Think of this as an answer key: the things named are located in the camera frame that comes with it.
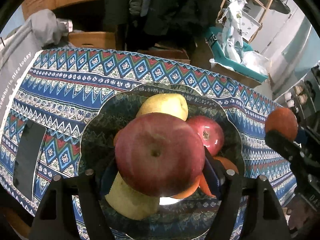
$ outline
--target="pear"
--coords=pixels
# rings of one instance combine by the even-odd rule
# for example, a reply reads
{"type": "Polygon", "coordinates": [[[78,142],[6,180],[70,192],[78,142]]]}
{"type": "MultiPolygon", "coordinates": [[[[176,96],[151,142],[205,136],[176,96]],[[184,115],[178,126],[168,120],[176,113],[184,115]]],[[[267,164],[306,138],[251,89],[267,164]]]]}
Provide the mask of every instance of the pear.
{"type": "Polygon", "coordinates": [[[170,114],[185,121],[188,117],[188,105],[180,94],[157,94],[142,104],[136,117],[149,113],[170,114]]]}
{"type": "Polygon", "coordinates": [[[155,214],[160,202],[159,197],[146,196],[132,189],[124,182],[119,172],[105,198],[113,209],[133,220],[142,220],[155,214]]]}

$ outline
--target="fruit plate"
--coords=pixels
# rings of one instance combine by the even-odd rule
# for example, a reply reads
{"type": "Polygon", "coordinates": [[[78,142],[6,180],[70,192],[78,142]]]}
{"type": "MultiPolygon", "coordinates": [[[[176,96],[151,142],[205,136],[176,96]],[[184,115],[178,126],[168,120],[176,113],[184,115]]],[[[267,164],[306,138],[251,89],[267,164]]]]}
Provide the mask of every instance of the fruit plate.
{"type": "MultiPolygon", "coordinates": [[[[79,174],[95,168],[113,149],[114,135],[135,118],[143,102],[159,93],[179,93],[188,104],[189,115],[205,115],[223,129],[225,143],[218,153],[231,160],[240,174],[245,173],[242,143],[238,130],[228,120],[223,108],[211,98],[201,96],[186,85],[165,85],[151,82],[139,85],[129,92],[111,97],[86,127],[81,141],[82,157],[79,174]]],[[[133,239],[194,239],[203,235],[212,224],[220,202],[196,190],[191,196],[170,205],[161,205],[159,211],[141,221],[131,220],[115,211],[105,199],[100,201],[109,226],[117,236],[133,239]]]]}

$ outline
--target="phone screen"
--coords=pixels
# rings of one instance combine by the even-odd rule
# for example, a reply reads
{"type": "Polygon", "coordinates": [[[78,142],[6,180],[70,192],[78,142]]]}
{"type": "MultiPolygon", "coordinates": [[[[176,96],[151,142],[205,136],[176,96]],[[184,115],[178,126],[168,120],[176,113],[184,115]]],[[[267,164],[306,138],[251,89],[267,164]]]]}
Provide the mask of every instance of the phone screen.
{"type": "Polygon", "coordinates": [[[32,200],[36,165],[44,142],[46,127],[28,120],[20,139],[13,170],[13,185],[32,200]]]}

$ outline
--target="silver bolt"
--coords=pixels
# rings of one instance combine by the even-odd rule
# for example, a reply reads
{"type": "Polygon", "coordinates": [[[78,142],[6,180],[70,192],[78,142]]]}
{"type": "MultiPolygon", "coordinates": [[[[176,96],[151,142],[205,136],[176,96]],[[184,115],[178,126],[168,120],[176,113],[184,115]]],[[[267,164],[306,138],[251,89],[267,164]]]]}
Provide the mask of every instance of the silver bolt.
{"type": "Polygon", "coordinates": [[[235,173],[235,171],[234,170],[227,170],[227,174],[228,175],[230,175],[230,176],[233,176],[233,175],[235,175],[236,173],[235,173]]]}
{"type": "Polygon", "coordinates": [[[93,169],[88,169],[84,172],[86,175],[92,175],[94,173],[93,169]]]}
{"type": "Polygon", "coordinates": [[[265,175],[260,175],[259,176],[259,179],[261,179],[262,181],[266,181],[267,180],[267,177],[265,175]]]}
{"type": "Polygon", "coordinates": [[[58,181],[58,180],[60,180],[61,179],[61,176],[60,175],[55,175],[54,177],[53,177],[53,180],[54,181],[58,181]]]}

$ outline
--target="tablecloth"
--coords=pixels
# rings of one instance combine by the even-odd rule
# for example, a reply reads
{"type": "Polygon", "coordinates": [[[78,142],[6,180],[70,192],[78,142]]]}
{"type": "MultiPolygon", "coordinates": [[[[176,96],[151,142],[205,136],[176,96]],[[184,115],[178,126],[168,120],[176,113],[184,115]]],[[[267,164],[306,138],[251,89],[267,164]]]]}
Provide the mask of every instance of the tablecloth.
{"type": "MultiPolygon", "coordinates": [[[[231,78],[191,65],[139,53],[80,48],[44,50],[29,66],[1,139],[1,185],[34,215],[54,175],[78,175],[82,133],[102,105],[116,93],[146,82],[185,84],[218,102],[240,133],[245,176],[266,175],[281,204],[292,198],[296,181],[289,163],[264,141],[264,122],[279,105],[231,78]],[[32,201],[12,182],[28,118],[47,127],[32,201]]],[[[87,239],[79,199],[73,197],[73,202],[80,236],[87,239]]],[[[244,209],[239,210],[232,239],[240,234],[244,209]]]]}

